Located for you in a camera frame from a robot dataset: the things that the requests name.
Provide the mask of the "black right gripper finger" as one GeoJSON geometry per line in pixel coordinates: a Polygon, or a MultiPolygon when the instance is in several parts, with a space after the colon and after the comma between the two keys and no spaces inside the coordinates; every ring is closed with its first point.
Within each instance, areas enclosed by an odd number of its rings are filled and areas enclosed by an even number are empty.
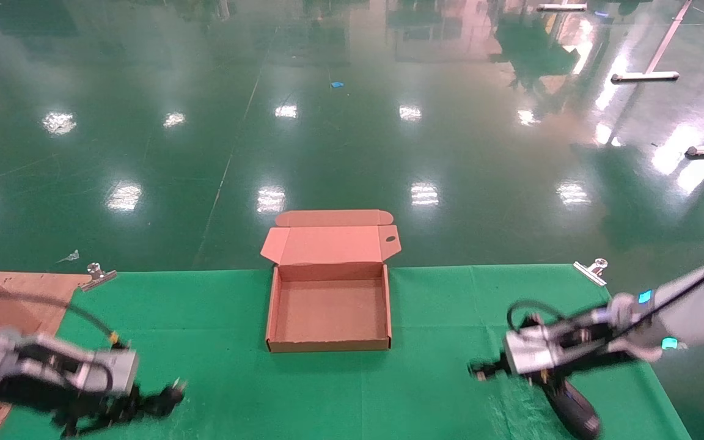
{"type": "Polygon", "coordinates": [[[594,406],[560,374],[540,374],[540,388],[564,428],[576,439],[598,439],[603,431],[594,406]]]}
{"type": "Polygon", "coordinates": [[[533,382],[530,373],[518,373],[514,367],[511,367],[506,357],[500,357],[497,361],[487,362],[484,365],[484,381],[491,381],[497,374],[505,374],[506,376],[512,376],[512,378],[521,378],[528,383],[533,382]]]}

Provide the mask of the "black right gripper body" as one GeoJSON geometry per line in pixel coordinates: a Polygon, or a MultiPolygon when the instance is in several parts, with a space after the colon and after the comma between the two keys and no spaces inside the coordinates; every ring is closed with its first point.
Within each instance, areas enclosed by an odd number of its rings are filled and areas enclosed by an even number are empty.
{"type": "Polygon", "coordinates": [[[634,362],[634,356],[623,349],[611,349],[606,337],[612,335],[609,324],[578,326],[568,323],[542,325],[553,360],[548,368],[531,373],[531,381],[539,384],[558,383],[575,373],[617,367],[634,362]]]}

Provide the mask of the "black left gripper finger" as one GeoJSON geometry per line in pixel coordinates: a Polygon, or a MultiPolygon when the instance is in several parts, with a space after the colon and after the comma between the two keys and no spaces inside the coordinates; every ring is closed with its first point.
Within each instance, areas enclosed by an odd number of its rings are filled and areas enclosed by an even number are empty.
{"type": "Polygon", "coordinates": [[[128,424],[140,420],[145,412],[138,408],[110,406],[88,413],[59,410],[51,417],[51,423],[61,428],[61,438],[78,438],[96,431],[112,428],[117,424],[128,424]]]}
{"type": "Polygon", "coordinates": [[[184,401],[184,384],[167,385],[158,394],[143,395],[139,384],[134,384],[129,396],[123,401],[122,420],[134,420],[149,416],[165,418],[184,401]]]}

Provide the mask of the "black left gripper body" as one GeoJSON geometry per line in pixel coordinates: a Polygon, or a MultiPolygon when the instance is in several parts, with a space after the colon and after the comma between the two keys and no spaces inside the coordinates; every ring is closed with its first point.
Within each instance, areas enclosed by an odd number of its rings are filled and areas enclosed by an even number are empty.
{"type": "Polygon", "coordinates": [[[75,387],[65,382],[0,381],[0,403],[78,419],[107,418],[120,423],[140,419],[139,401],[109,384],[75,387]]]}

